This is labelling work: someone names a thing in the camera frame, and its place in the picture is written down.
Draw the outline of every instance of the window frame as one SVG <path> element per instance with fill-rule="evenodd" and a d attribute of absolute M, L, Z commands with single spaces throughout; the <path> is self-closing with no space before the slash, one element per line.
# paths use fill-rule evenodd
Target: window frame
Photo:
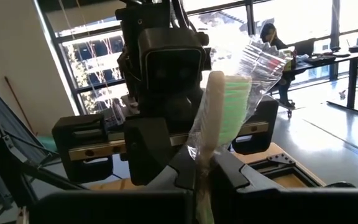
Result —
<path fill-rule="evenodd" d="M 35 1 L 35 4 L 38 7 L 40 7 L 40 4 L 37 2 L 37 0 L 34 0 L 34 1 Z M 235 7 L 244 6 L 246 8 L 246 13 L 247 13 L 248 33 L 250 35 L 253 35 L 253 34 L 255 34 L 255 20 L 254 20 L 253 6 L 254 6 L 254 4 L 260 4 L 263 2 L 267 2 L 267 1 L 274 1 L 274 0 L 242 0 L 242 1 L 230 2 L 230 3 L 218 5 L 218 6 L 188 11 L 188 15 L 195 16 L 195 15 L 199 15 L 199 14 L 204 14 L 204 13 L 209 13 L 209 12 L 217 12 L 217 11 L 222 11 L 225 9 L 232 9 Z M 331 22 L 331 33 L 329 35 L 325 35 L 322 37 L 316 37 L 316 41 L 324 40 L 324 39 L 331 39 L 330 47 L 339 45 L 339 37 L 340 36 L 358 32 L 358 29 L 340 32 L 339 31 L 339 21 L 340 21 L 339 18 L 341 16 L 340 15 L 341 0 L 332 0 L 332 6 L 334 6 L 334 7 L 332 7 L 333 13 L 332 13 L 331 21 L 330 21 Z M 47 9 L 43 10 L 41 7 L 41 13 L 39 16 L 41 17 L 41 20 L 45 21 L 46 26 L 44 28 L 46 29 L 46 32 L 48 32 L 48 34 L 52 40 L 53 46 L 54 46 L 55 51 L 58 55 L 58 59 L 63 67 L 63 72 L 67 78 L 68 85 L 72 92 L 74 101 L 78 107 L 78 111 L 80 112 L 80 114 L 87 114 L 87 111 L 85 110 L 85 107 L 84 107 L 82 99 L 81 99 L 81 93 L 84 93 L 87 91 L 98 90 L 101 88 L 105 88 L 106 86 L 110 87 L 110 86 L 114 86 L 114 85 L 123 84 L 123 83 L 125 83 L 125 79 L 110 81 L 110 82 L 107 82 L 107 84 L 100 83 L 100 84 L 97 84 L 94 86 L 86 86 L 86 87 L 77 88 L 75 80 L 74 80 L 74 76 L 73 76 L 73 71 L 71 70 L 71 67 L 68 63 L 67 56 L 64 54 L 64 49 L 62 47 L 62 43 L 68 42 L 71 40 L 75 40 L 75 39 L 81 39 L 84 37 L 92 37 L 92 36 L 96 36 L 99 34 L 105 34 L 107 32 L 119 31 L 119 30 L 121 30 L 121 27 L 120 26 L 111 26 L 111 27 L 105 27 L 105 28 L 98 29 L 98 30 L 91 30 L 89 32 L 82 32 L 82 33 L 77 33 L 77 34 L 63 36 L 63 37 L 57 37 L 55 35 L 55 31 L 52 29 L 52 26 L 50 25 L 50 23 L 48 21 L 48 17 L 46 15 L 47 12 L 48 12 Z M 330 80 L 336 80 L 337 76 L 338 76 L 338 66 L 331 65 L 329 68 L 329 73 L 330 73 L 329 74 Z"/>

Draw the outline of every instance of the floor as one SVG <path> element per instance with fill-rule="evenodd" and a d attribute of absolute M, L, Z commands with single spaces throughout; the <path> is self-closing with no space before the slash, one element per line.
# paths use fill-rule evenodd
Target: floor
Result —
<path fill-rule="evenodd" d="M 328 106 L 328 98 L 339 98 L 339 91 L 347 88 L 347 79 L 335 83 L 324 83 L 290 92 L 297 110 L 291 119 L 287 112 L 279 109 L 273 142 L 293 156 L 327 184 L 347 181 L 358 187 L 358 114 Z M 114 173 L 129 177 L 128 165 L 114 158 Z M 61 164 L 47 169 L 65 176 Z M 111 176 L 109 182 L 116 180 Z M 33 187 L 39 197 L 59 189 L 35 180 Z M 14 207 L 0 216 L 0 223 L 13 221 L 17 208 Z"/>

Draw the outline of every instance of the person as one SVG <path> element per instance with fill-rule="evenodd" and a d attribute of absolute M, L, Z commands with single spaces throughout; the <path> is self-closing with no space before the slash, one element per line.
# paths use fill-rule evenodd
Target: person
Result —
<path fill-rule="evenodd" d="M 272 23 L 266 23 L 263 26 L 260 32 L 260 38 L 264 43 L 269 42 L 271 46 L 276 46 L 278 50 L 288 48 L 288 46 L 278 38 L 276 27 Z M 294 79 L 294 74 L 283 72 L 282 79 L 277 84 L 278 94 L 280 95 L 280 99 L 278 101 L 282 105 L 289 108 L 295 108 L 295 104 L 290 103 L 288 100 L 288 89 Z"/>

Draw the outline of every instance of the window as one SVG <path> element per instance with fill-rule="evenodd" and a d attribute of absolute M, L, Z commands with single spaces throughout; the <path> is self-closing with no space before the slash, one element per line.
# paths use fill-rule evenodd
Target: window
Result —
<path fill-rule="evenodd" d="M 319 40 L 314 43 L 314 51 L 321 52 L 329 49 L 330 39 Z M 314 80 L 325 79 L 329 77 L 329 65 L 318 67 L 314 69 L 309 69 L 306 72 L 297 75 L 293 84 L 302 84 Z"/>
<path fill-rule="evenodd" d="M 186 11 L 192 11 L 197 9 L 204 9 L 207 7 L 218 6 L 238 0 L 183 0 L 183 7 Z"/>
<path fill-rule="evenodd" d="M 358 44 L 358 32 L 353 34 L 342 35 L 339 37 L 339 46 L 346 50 L 349 46 Z M 347 74 L 349 71 L 349 62 L 341 62 L 338 65 L 338 74 Z"/>
<path fill-rule="evenodd" d="M 346 32 L 358 29 L 358 1 L 341 0 L 339 31 Z"/>
<path fill-rule="evenodd" d="M 331 33 L 331 6 L 327 0 L 274 0 L 254 5 L 256 34 L 266 23 L 277 28 L 279 38 L 294 44 Z"/>
<path fill-rule="evenodd" d="M 95 114 L 111 107 L 112 99 L 128 94 L 127 85 L 119 84 L 80 93 L 88 114 Z"/>
<path fill-rule="evenodd" d="M 78 27 L 74 27 L 72 29 L 56 32 L 55 35 L 57 37 L 64 37 L 64 36 L 68 36 L 68 35 L 79 34 L 82 32 L 89 32 L 89 31 L 103 29 L 103 28 L 107 28 L 107 27 L 119 26 L 119 23 L 120 23 L 120 21 L 117 21 L 116 17 L 114 16 L 114 17 L 110 17 L 107 19 L 102 19 L 100 21 L 91 22 L 91 23 L 83 25 L 83 26 L 78 26 Z"/>
<path fill-rule="evenodd" d="M 231 58 L 229 49 L 242 41 L 241 34 L 248 35 L 247 11 L 244 6 L 190 16 L 189 20 L 199 31 L 209 35 L 209 45 L 215 48 L 211 54 L 215 67 Z"/>
<path fill-rule="evenodd" d="M 125 84 L 107 88 L 108 83 L 122 80 L 117 59 L 123 47 L 121 31 L 62 43 L 76 87 L 91 87 L 90 91 L 80 93 L 87 113 L 106 109 L 113 98 L 127 93 Z"/>
<path fill-rule="evenodd" d="M 122 32 L 62 43 L 78 88 L 122 79 L 117 59 L 124 47 Z"/>

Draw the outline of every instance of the plastic bag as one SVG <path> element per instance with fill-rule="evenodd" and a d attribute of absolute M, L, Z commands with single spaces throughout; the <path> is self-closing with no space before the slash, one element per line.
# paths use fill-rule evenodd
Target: plastic bag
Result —
<path fill-rule="evenodd" d="M 281 79 L 284 66 L 290 60 L 290 58 L 286 58 L 283 53 L 280 53 L 276 47 L 264 44 L 259 39 L 247 36 L 243 36 L 243 38 L 244 41 L 242 41 L 242 43 L 244 43 L 244 47 L 242 50 L 232 50 L 231 59 L 224 62 L 223 68 L 213 67 L 213 69 L 223 71 L 225 76 L 244 77 L 250 84 L 244 110 L 244 119 L 237 121 L 241 125 L 254 114 L 263 95 Z M 227 139 L 227 141 L 222 142 L 212 150 L 203 149 L 206 141 L 203 139 L 203 133 L 201 132 L 203 118 L 205 114 L 208 113 L 208 110 L 211 109 L 208 108 L 208 104 L 210 103 L 207 100 L 208 94 L 210 94 L 208 93 L 208 85 L 185 145 L 190 155 L 196 159 L 198 165 L 197 219 L 201 224 L 213 223 L 208 187 L 210 159 L 214 153 L 227 150 L 231 141 L 235 138 L 234 136 L 233 139 Z M 235 134 L 239 132 L 241 126 L 237 125 L 236 128 L 234 128 L 234 130 L 237 131 Z"/>

